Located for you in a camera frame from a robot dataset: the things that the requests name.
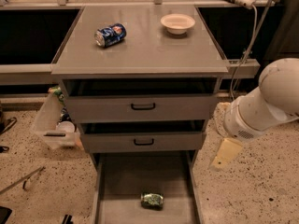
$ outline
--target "terrazzo floor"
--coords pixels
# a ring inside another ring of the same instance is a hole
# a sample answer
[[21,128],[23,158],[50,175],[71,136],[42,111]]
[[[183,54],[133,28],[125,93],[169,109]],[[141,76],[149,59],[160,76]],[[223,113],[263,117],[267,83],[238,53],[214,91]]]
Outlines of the terrazzo floor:
[[[45,167],[30,178],[26,190],[20,183],[0,195],[0,206],[13,210],[7,224],[60,224],[66,214],[73,216],[74,224],[90,223],[96,171],[78,147],[53,150],[30,133],[42,101],[2,101],[6,117],[18,122],[0,136],[0,145],[10,147],[0,153],[0,190]],[[219,104],[193,169],[204,223],[299,223],[299,123],[270,129],[244,145],[229,165],[215,170],[210,163],[221,143],[224,111]]]

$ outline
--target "drawer handle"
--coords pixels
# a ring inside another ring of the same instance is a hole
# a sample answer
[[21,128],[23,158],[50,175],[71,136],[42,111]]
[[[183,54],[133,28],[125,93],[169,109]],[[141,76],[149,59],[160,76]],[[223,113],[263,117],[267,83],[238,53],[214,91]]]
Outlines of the drawer handle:
[[149,104],[149,105],[134,105],[131,104],[131,108],[133,110],[152,110],[156,107],[155,103]]
[[135,139],[134,139],[134,144],[136,146],[152,146],[153,144],[155,143],[155,140],[152,138],[151,141],[149,143],[146,143],[146,142],[137,142]]

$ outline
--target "soda can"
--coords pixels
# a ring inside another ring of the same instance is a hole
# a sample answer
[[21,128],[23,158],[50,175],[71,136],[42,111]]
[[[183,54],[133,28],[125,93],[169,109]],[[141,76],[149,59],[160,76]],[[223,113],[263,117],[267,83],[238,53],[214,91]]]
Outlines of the soda can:
[[141,205],[146,208],[162,209],[164,196],[159,193],[141,193]]
[[121,42],[127,35],[125,27],[115,23],[94,33],[94,39],[100,47],[107,48]]
[[64,121],[72,121],[65,107],[63,107],[63,109],[61,110],[59,118],[59,122]]

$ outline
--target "white bowl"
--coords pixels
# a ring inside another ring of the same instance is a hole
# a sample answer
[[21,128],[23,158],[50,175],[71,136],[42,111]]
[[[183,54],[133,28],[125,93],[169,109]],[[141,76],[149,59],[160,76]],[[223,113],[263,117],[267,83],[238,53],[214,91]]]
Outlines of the white bowl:
[[181,35],[195,25],[195,20],[184,14],[169,14],[161,18],[161,24],[169,33]]
[[65,131],[68,133],[73,133],[76,130],[75,125],[70,121],[63,121],[59,123],[56,127],[57,131]]

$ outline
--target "plastic container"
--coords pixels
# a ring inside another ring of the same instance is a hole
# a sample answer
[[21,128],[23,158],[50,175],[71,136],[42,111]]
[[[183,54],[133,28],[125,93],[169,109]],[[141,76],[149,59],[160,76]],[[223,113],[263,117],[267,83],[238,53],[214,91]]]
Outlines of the plastic container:
[[49,94],[45,103],[37,112],[36,118],[31,126],[31,133],[36,134],[50,148],[73,147],[79,141],[79,132],[68,133],[56,130],[60,119],[63,105],[59,103],[56,96]]

